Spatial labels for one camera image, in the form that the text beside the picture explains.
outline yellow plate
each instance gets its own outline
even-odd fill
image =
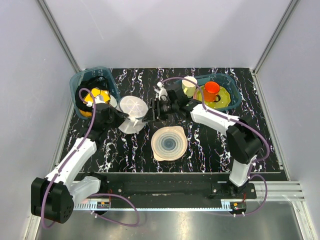
[[[101,96],[103,96],[103,101],[105,102],[105,103],[109,103],[110,102],[110,95],[109,95],[109,91],[108,90],[100,90],[99,88],[93,88],[92,90],[91,90],[91,93],[92,93],[92,95],[94,96],[94,97],[96,97],[96,96],[98,96],[98,95],[101,95]],[[84,98],[84,100],[86,101],[86,102],[92,102],[93,100],[92,100],[92,97],[91,97],[91,95],[88,93],[86,96],[85,96],[85,98]],[[87,118],[89,118],[89,117],[91,117],[91,115],[92,115],[92,113],[91,112],[89,112],[89,111],[83,111],[83,110],[81,110],[81,109],[79,109],[79,111],[80,111],[80,113],[84,116],[84,117],[87,117]]]
[[[222,109],[222,108],[228,107],[228,105],[231,103],[231,98],[230,98],[230,94],[223,86],[220,86],[219,95],[221,97],[220,101],[213,101],[213,102],[204,101],[205,105],[207,105],[212,109]],[[193,99],[202,101],[201,92],[198,89],[194,92]]]

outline black marble surface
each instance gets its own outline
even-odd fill
[[[139,97],[149,105],[156,92],[159,80],[170,77],[200,76],[222,73],[231,76],[242,96],[241,104],[227,113],[235,116],[251,115],[256,129],[270,143],[270,157],[259,162],[255,172],[278,172],[279,164],[272,146],[270,133],[259,102],[259,96],[248,68],[127,68],[111,69],[121,97]],[[84,120],[73,113],[61,159],[72,148],[83,127]],[[162,127],[182,126],[188,140],[188,148],[181,159],[173,162],[158,162],[153,157],[151,138]],[[258,158],[264,155],[261,151]],[[109,131],[103,148],[84,165],[82,172],[180,172],[218,173],[229,172],[232,159],[226,138],[217,131],[201,124],[189,122],[177,115],[165,123],[154,123],[144,127],[139,134],[124,134],[119,129]]]

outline small cup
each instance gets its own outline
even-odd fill
[[[198,83],[197,79],[195,79],[193,76],[185,76],[184,78],[194,82],[195,84]],[[182,89],[188,98],[192,98],[196,91],[196,85],[194,85],[192,82],[182,80]]]
[[[218,83],[214,81],[208,81],[203,88],[203,95],[204,95],[204,101],[212,103],[212,102],[219,102],[220,96],[219,96],[220,86]]]

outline metal floor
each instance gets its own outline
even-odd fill
[[[248,212],[259,205],[248,203]],[[105,214],[133,224],[133,211]],[[257,214],[246,217],[215,216],[208,212],[142,211],[140,226],[125,227],[95,219],[85,211],[73,212],[65,224],[39,228],[37,240],[302,240],[290,202],[266,202]]]

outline cable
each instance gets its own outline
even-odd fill
[[[194,84],[194,85],[196,86],[196,88],[197,88],[197,89],[199,90],[199,92],[201,93],[201,97],[202,97],[201,103],[202,103],[202,106],[203,106],[204,110],[206,110],[207,112],[209,112],[209,113],[211,113],[211,114],[214,114],[214,115],[216,115],[216,116],[219,116],[219,117],[221,117],[221,118],[223,118],[223,119],[225,119],[225,120],[228,120],[228,121],[231,121],[231,122],[240,124],[241,126],[247,128],[247,129],[249,129],[250,131],[252,131],[253,133],[255,133],[255,134],[260,138],[260,140],[263,142],[263,145],[264,145],[265,148],[266,148],[266,154],[265,154],[262,158],[253,160],[252,163],[257,163],[257,162],[263,161],[263,160],[265,160],[265,159],[267,159],[267,158],[269,157],[269,155],[270,155],[270,146],[269,146],[267,140],[261,135],[261,133],[258,132],[257,130],[255,130],[254,128],[252,128],[251,126],[249,126],[249,125],[247,125],[247,124],[245,124],[245,123],[243,123],[243,122],[241,122],[241,121],[239,121],[239,120],[235,120],[235,119],[233,119],[233,118],[228,119],[227,116],[225,116],[225,115],[223,115],[223,114],[220,114],[218,111],[217,111],[217,112],[216,112],[216,111],[212,111],[210,108],[207,108],[207,106],[206,106],[206,104],[205,104],[204,92],[203,92],[203,90],[200,88],[200,86],[199,86],[198,84],[196,84],[195,82],[193,82],[193,81],[191,81],[191,80],[189,80],[189,79],[187,79],[187,78],[179,77],[179,76],[170,77],[170,78],[167,78],[167,79],[162,80],[162,81],[160,81],[160,82],[164,84],[164,83],[166,83],[166,82],[168,82],[168,81],[177,80],[177,79],[181,79],[181,80],[188,81],[189,83],[192,83],[192,84]],[[252,164],[250,165],[249,171],[248,171],[248,173],[247,173],[248,178],[250,178],[251,170],[252,170]]]
[[[244,202],[246,201],[246,199],[247,199],[247,194],[246,194],[246,193],[244,193],[244,194],[243,194],[243,200],[242,200],[242,203],[244,203]]]
[[[108,194],[112,194],[112,189],[108,190]],[[111,205],[111,196],[109,196],[109,205]]]
[[[45,223],[45,206],[46,206],[46,202],[47,202],[47,198],[48,198],[48,194],[49,194],[49,191],[52,187],[52,185],[54,184],[55,180],[57,179],[57,177],[59,176],[59,173],[62,171],[62,169],[65,167],[65,165],[68,163],[68,161],[71,159],[71,157],[77,152],[77,150],[79,150],[79,148],[82,146],[82,144],[84,143],[84,141],[87,139],[91,129],[92,129],[92,126],[94,124],[94,121],[95,121],[95,117],[96,117],[96,101],[95,101],[95,98],[94,98],[94,95],[91,93],[91,91],[87,88],[81,88],[80,91],[79,91],[79,97],[82,101],[84,101],[84,99],[82,98],[81,96],[81,93],[83,91],[86,91],[90,94],[92,100],[93,100],[93,114],[92,114],[92,119],[91,119],[91,123],[89,125],[89,128],[86,132],[86,134],[84,135],[82,141],[79,143],[79,145],[76,147],[75,150],[73,150],[69,156],[65,159],[65,161],[63,162],[63,164],[59,167],[58,169],[58,173],[56,173],[52,180],[50,181],[48,187],[46,188],[45,192],[44,192],[44,196],[43,196],[43,200],[42,200],[42,205],[41,205],[41,213],[40,213],[40,217],[41,217],[41,225],[44,229],[50,229],[54,224],[55,224],[55,221],[52,222],[49,226],[46,225]]]
[[[264,199],[261,203],[261,205],[256,209],[256,210],[253,210],[251,212],[248,212],[248,213],[245,213],[245,214],[238,214],[238,215],[231,215],[231,214],[219,214],[219,213],[216,213],[216,212],[206,212],[208,214],[211,214],[211,215],[215,215],[215,216],[221,216],[221,217],[245,217],[245,216],[250,216],[250,215],[253,215],[253,214],[256,214],[258,211],[261,210],[261,208],[265,205],[266,201],[267,201],[267,197],[268,197],[268,186],[267,186],[267,182],[265,180],[265,178],[259,174],[254,174],[251,176],[250,179],[253,179],[254,177],[259,177],[261,178],[261,180],[263,181],[264,183],[264,187],[265,187],[265,195],[264,195]]]
[[[82,141],[79,143],[79,145],[76,147],[75,150],[73,150],[69,156],[65,159],[65,161],[63,162],[63,164],[60,166],[60,168],[58,169],[58,173],[60,173],[62,171],[62,169],[64,168],[64,166],[67,164],[67,162],[71,159],[71,157],[77,152],[77,150],[79,150],[79,148],[82,146],[82,144],[85,142],[85,140],[87,139],[92,127],[93,127],[93,124],[94,124],[94,121],[95,121],[95,117],[96,117],[96,101],[95,101],[95,97],[93,96],[92,92],[87,89],[87,88],[81,88],[80,91],[79,91],[79,97],[80,99],[84,102],[84,103],[87,103],[81,96],[81,93],[83,91],[86,91],[90,94],[92,100],[93,100],[93,114],[92,114],[92,119],[91,119],[91,122],[90,122],[90,125],[89,125],[89,128],[86,132],[86,134],[84,135]],[[57,177],[59,176],[59,174],[56,173],[52,180],[50,181],[48,187],[46,188],[45,192],[44,192],[44,196],[43,196],[43,200],[42,200],[42,205],[41,205],[41,213],[40,213],[40,217],[41,217],[41,225],[44,229],[50,229],[54,224],[55,224],[55,221],[53,221],[49,226],[46,225],[45,223],[45,206],[46,206],[46,201],[47,201],[47,198],[48,198],[48,194],[49,194],[49,191],[52,187],[52,185],[54,184],[55,180],[57,179]],[[112,220],[112,219],[109,219],[109,218],[106,218],[106,217],[103,217],[103,216],[100,216],[100,215],[97,215],[99,218],[102,218],[104,220],[107,220],[109,222],[112,222],[112,223],[115,223],[115,224],[119,224],[119,225],[123,225],[123,226],[127,226],[127,227],[136,227],[138,226],[139,222],[140,222],[140,215],[136,209],[136,207],[128,200],[126,199],[125,197],[123,196],[120,196],[120,195],[116,195],[116,194],[110,194],[110,193],[97,193],[97,194],[93,194],[91,195],[91,197],[97,197],[97,196],[109,196],[109,197],[116,197],[116,198],[120,198],[120,199],[123,199],[125,200],[127,203],[130,204],[131,207],[133,207],[134,211],[137,213],[137,223],[135,224],[126,224],[126,223],[122,223],[122,222],[118,222],[118,221],[115,221],[115,220]]]
[[[106,221],[109,221],[109,222],[114,223],[114,224],[119,224],[119,225],[125,226],[125,227],[137,227],[139,225],[139,223],[140,223],[140,214],[139,214],[138,210],[136,209],[136,207],[132,204],[132,202],[130,202],[125,197],[123,197],[121,195],[117,195],[117,194],[112,194],[112,193],[95,193],[95,194],[90,195],[89,198],[92,198],[92,197],[104,197],[104,196],[116,197],[116,198],[119,198],[119,199],[122,199],[122,200],[126,201],[133,208],[133,210],[136,213],[136,223],[135,224],[127,224],[127,223],[123,223],[123,222],[112,220],[110,218],[106,218],[106,217],[98,215],[98,214],[95,215],[96,217],[101,218],[101,219],[106,220]]]

